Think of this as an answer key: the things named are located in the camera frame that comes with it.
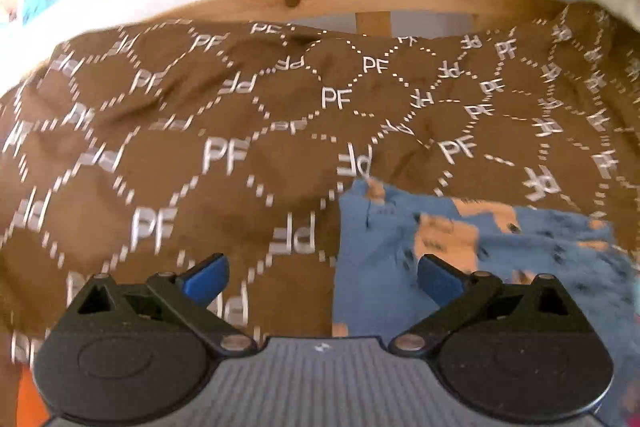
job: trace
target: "black round disc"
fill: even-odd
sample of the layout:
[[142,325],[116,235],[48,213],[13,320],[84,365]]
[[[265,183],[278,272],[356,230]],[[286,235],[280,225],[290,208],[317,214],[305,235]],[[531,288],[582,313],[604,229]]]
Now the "black round disc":
[[162,331],[54,334],[38,354],[34,379],[53,412],[92,422],[138,423],[194,393],[207,371],[193,334]]
[[444,343],[438,363],[462,401],[518,423],[583,413],[613,377],[609,354],[594,333],[461,331]]

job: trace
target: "orange object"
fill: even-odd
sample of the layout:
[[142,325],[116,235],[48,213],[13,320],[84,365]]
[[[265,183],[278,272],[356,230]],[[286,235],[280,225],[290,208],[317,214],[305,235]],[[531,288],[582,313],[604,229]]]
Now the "orange object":
[[31,371],[27,366],[23,367],[20,377],[15,418],[16,427],[41,427],[49,419],[49,412],[33,383]]

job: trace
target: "patterned blanket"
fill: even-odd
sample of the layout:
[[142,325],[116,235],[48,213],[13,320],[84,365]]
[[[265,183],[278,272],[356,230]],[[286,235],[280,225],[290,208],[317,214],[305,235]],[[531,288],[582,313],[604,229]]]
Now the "patterned blanket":
[[595,6],[453,38],[165,20],[61,44],[1,100],[0,316],[44,336],[91,273],[211,253],[210,309],[257,338],[330,335],[337,199],[553,208],[638,242],[640,38]]

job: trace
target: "metal screw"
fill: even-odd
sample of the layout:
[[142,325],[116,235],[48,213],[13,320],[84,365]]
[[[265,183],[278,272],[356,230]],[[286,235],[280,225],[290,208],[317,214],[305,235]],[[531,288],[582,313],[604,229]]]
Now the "metal screw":
[[419,351],[424,347],[424,338],[414,333],[407,333],[396,338],[394,344],[403,351]]
[[251,339],[245,335],[227,335],[220,342],[220,346],[227,351],[245,351],[251,346]]

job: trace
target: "blue cloth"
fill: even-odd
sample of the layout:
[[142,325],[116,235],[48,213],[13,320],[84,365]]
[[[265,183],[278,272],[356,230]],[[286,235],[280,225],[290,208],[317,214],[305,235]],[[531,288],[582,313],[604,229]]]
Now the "blue cloth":
[[615,245],[608,223],[594,229],[592,219],[553,210],[514,207],[518,228],[504,233],[494,215],[461,216],[450,198],[418,196],[385,185],[384,203],[367,196],[356,180],[340,198],[338,255],[333,322],[352,336],[393,337],[438,309],[417,285],[414,240],[421,215],[441,216],[478,229],[478,269],[505,282],[513,271],[552,273],[580,306],[614,360],[616,377],[598,416],[624,425],[620,400],[631,380],[640,379],[640,335],[634,313],[635,272],[626,255],[609,247],[578,245],[603,241]]

